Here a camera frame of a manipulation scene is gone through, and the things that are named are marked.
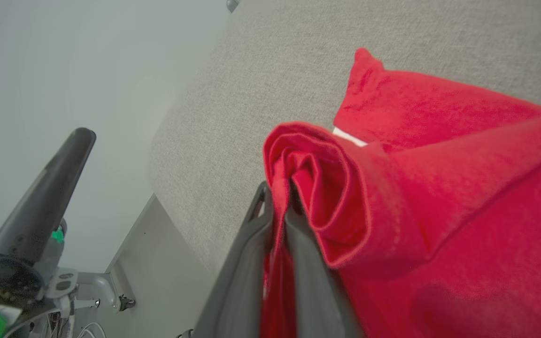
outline gray fabric surface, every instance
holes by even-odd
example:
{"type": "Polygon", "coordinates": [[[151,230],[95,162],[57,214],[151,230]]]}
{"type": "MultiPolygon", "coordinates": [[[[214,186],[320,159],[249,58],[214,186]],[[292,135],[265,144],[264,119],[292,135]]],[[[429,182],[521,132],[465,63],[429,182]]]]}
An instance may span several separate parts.
{"type": "Polygon", "coordinates": [[[541,105],[541,0],[244,0],[152,145],[152,187],[209,268],[264,180],[266,135],[331,128],[359,47],[541,105]]]}

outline red towel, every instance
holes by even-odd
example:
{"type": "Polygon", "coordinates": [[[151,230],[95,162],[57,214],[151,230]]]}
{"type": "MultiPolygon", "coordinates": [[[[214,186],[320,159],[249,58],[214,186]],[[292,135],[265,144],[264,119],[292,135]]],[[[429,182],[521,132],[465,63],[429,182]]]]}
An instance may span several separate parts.
{"type": "Polygon", "coordinates": [[[292,180],[369,337],[541,337],[541,107],[359,49],[335,126],[368,145],[302,122],[264,144],[263,336],[295,336],[292,180]]]}

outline cable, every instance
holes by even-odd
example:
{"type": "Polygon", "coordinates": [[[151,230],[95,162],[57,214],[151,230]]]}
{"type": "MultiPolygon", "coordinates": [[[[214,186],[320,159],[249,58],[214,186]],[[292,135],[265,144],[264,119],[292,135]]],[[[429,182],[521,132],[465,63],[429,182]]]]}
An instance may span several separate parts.
{"type": "Polygon", "coordinates": [[[91,325],[95,325],[96,327],[99,327],[99,330],[101,330],[101,334],[103,334],[103,338],[106,338],[106,333],[103,331],[103,327],[101,327],[101,325],[99,325],[98,323],[88,323],[88,325],[86,325],[84,327],[84,329],[82,329],[81,333],[79,333],[79,335],[77,336],[77,338],[82,338],[83,334],[85,333],[88,333],[90,334],[90,336],[92,336],[92,338],[95,338],[93,332],[91,332],[90,330],[88,330],[87,328],[90,327],[91,325]]]}
{"type": "Polygon", "coordinates": [[[41,336],[40,338],[47,338],[47,336],[49,335],[49,332],[47,331],[47,323],[49,322],[49,318],[46,318],[47,319],[47,322],[46,323],[43,323],[43,329],[41,330],[41,336]]]}
{"type": "Polygon", "coordinates": [[[64,333],[64,327],[68,324],[70,320],[69,319],[66,319],[66,321],[64,322],[64,325],[62,325],[62,328],[60,329],[60,333],[64,333]]]}
{"type": "Polygon", "coordinates": [[[54,320],[54,327],[51,330],[51,336],[49,336],[49,338],[54,338],[54,335],[55,338],[58,338],[60,335],[58,331],[60,331],[60,318],[56,318],[56,320],[54,320]]]}
{"type": "Polygon", "coordinates": [[[47,331],[47,334],[49,334],[49,332],[53,332],[54,330],[52,329],[51,327],[51,313],[47,313],[47,326],[49,327],[49,331],[47,331]]]}

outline gray upholstered cushion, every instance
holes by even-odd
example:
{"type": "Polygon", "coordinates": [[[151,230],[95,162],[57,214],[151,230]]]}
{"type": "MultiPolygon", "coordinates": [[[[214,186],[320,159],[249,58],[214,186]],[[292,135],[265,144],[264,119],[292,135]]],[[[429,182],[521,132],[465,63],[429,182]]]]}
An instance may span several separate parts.
{"type": "Polygon", "coordinates": [[[256,186],[273,126],[326,128],[354,51],[541,104],[541,0],[244,0],[153,141],[153,189],[213,270],[256,186]]]}

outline folded towel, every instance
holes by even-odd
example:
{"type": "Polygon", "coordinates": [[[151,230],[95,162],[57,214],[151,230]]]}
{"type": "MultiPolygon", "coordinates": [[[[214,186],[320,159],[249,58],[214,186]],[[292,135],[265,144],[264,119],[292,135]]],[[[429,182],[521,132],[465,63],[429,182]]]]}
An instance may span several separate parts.
{"type": "Polygon", "coordinates": [[[369,337],[541,337],[541,107],[359,49],[334,124],[360,142],[294,122],[264,144],[263,336],[295,336],[293,182],[369,337]]]}

